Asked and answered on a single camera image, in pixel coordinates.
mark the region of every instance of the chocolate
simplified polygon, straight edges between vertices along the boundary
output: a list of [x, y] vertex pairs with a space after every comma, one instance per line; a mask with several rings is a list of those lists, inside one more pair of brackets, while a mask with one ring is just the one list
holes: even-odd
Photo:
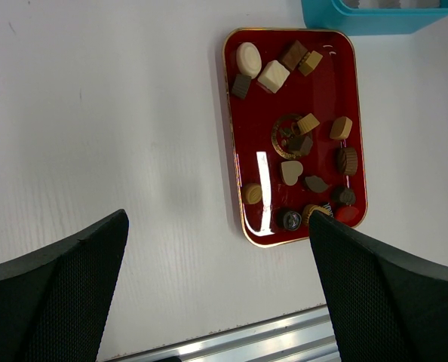
[[330, 213], [330, 216], [331, 216], [331, 217], [335, 217], [335, 216], [333, 215], [333, 209], [331, 208], [331, 205], [330, 205], [329, 202], [327, 202], [326, 204], [322, 204], [321, 206], [322, 206], [323, 208], [325, 208], [325, 209], [328, 210], [328, 212]]
[[299, 64], [302, 58], [308, 53], [308, 49], [299, 41], [295, 40], [290, 46], [279, 56], [278, 61], [287, 70], [292, 72]]
[[350, 136], [353, 122], [348, 117], [340, 117], [333, 122], [331, 127], [330, 139], [343, 141]]
[[331, 193], [331, 199], [338, 204], [351, 206], [357, 202], [354, 191], [346, 186], [338, 186]]
[[316, 69], [322, 59], [323, 56], [317, 51], [307, 53], [301, 62], [299, 62], [298, 69], [304, 76], [307, 76]]
[[301, 215], [287, 207], [278, 211], [276, 223], [282, 229], [289, 232], [295, 232], [301, 226]]
[[254, 205], [262, 199], [261, 185], [257, 183], [248, 183], [242, 188], [243, 202], [247, 205]]
[[289, 75], [289, 70], [287, 70], [277, 60], [272, 60], [266, 65], [257, 81], [268, 91], [276, 93], [281, 89], [281, 87], [283, 87], [284, 82]]
[[302, 164], [299, 161], [281, 162], [281, 178], [285, 185], [296, 185], [298, 177], [301, 176], [302, 171]]
[[339, 149], [336, 154], [336, 166], [341, 174], [353, 176], [358, 170], [358, 155], [353, 147]]
[[311, 191], [313, 191], [317, 194], [325, 192], [330, 187], [323, 181], [323, 179], [321, 179], [318, 176], [305, 177], [303, 182], [308, 189], [310, 189]]
[[281, 137], [290, 138], [293, 135], [293, 132], [290, 128], [280, 128], [279, 134], [281, 135]]
[[316, 119], [315, 115], [310, 113], [309, 115], [301, 118], [298, 121], [298, 127], [301, 134], [311, 132], [314, 128], [320, 125], [319, 120]]
[[299, 130], [298, 124], [296, 122], [293, 122], [291, 124], [291, 130], [295, 136], [299, 136], [301, 134], [301, 131]]
[[234, 84], [232, 85], [231, 93], [237, 98], [243, 100], [246, 98], [247, 92], [249, 91], [249, 86], [251, 84], [251, 77], [249, 75], [236, 75]]
[[360, 215], [360, 211], [354, 206], [340, 207], [336, 211], [336, 219], [344, 223], [352, 222], [358, 217], [358, 215]]
[[302, 221], [305, 224], [305, 226], [309, 226], [309, 218], [311, 217], [313, 211], [316, 210], [324, 213], [325, 215], [331, 216], [330, 212], [322, 206], [312, 204], [306, 205], [305, 209], [302, 211]]
[[292, 138], [287, 145], [289, 152], [297, 156], [307, 156], [313, 147], [313, 139], [309, 135]]

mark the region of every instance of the square chocolate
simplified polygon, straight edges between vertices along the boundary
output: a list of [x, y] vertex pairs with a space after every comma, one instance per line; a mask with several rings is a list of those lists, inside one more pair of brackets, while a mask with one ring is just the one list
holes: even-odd
[[243, 100], [246, 98], [250, 84], [251, 77], [249, 75], [238, 74], [232, 85], [231, 93]]
[[278, 58], [287, 70], [292, 72], [299, 64], [302, 58], [308, 53], [308, 49], [303, 44], [295, 40]]
[[302, 59], [298, 69], [306, 77], [315, 70], [322, 59], [323, 56], [321, 54], [317, 51], [312, 51]]

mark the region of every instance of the round chocolate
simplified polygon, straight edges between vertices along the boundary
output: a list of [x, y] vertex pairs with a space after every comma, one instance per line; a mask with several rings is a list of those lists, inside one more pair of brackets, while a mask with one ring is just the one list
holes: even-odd
[[353, 176], [358, 169], [358, 155], [353, 147], [339, 149], [336, 154], [336, 165], [341, 174]]
[[336, 189], [334, 189], [331, 198], [333, 199], [333, 201], [339, 204], [349, 206], [357, 202], [357, 197], [354, 194], [354, 191], [346, 186], [338, 186]]
[[329, 202], [327, 202], [325, 204], [322, 204], [321, 206], [328, 210], [328, 212], [330, 213], [331, 217], [335, 217], [334, 214], [333, 214], [333, 209], [331, 208], [331, 205], [330, 205]]
[[328, 209], [326, 209], [325, 207], [313, 205], [313, 204], [306, 205], [304, 210], [302, 211], [302, 220], [305, 223], [305, 226], [309, 226], [309, 219], [310, 219], [313, 211], [320, 211], [320, 212], [324, 213], [325, 215], [331, 216], [330, 211]]
[[247, 205], [254, 205], [262, 199], [261, 185], [257, 183], [248, 183], [242, 188], [243, 202]]
[[289, 232], [295, 232], [301, 226], [301, 215], [291, 209], [281, 209], [278, 213], [278, 225]]

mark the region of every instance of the dark chocolate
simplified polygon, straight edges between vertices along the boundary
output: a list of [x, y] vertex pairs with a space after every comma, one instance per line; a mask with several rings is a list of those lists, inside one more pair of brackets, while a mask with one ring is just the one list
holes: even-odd
[[291, 124], [291, 130], [295, 136], [299, 136], [301, 134], [301, 131], [299, 130], [297, 122], [293, 122]]
[[357, 202], [357, 197], [354, 191], [346, 186], [338, 186], [333, 190], [331, 199], [338, 204], [351, 206]]
[[280, 128], [279, 134], [281, 137], [290, 138], [293, 135], [293, 132], [291, 131], [291, 128]]
[[287, 207], [282, 208], [278, 211], [278, 218], [276, 220], [276, 223], [282, 229], [285, 229], [289, 232], [295, 232], [301, 226], [301, 221], [301, 215]]
[[251, 77], [249, 75], [238, 74], [232, 85], [231, 93], [237, 98], [246, 98], [247, 92], [249, 91], [249, 86], [251, 84]]
[[306, 134], [292, 138], [288, 143], [287, 149], [294, 155], [307, 156], [311, 152], [312, 147], [313, 139]]

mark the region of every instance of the blue container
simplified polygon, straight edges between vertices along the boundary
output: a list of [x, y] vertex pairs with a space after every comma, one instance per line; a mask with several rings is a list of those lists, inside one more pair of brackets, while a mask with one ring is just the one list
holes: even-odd
[[410, 34], [448, 15], [448, 0], [429, 9], [357, 9], [342, 0], [301, 2], [308, 28], [337, 29], [346, 35]]

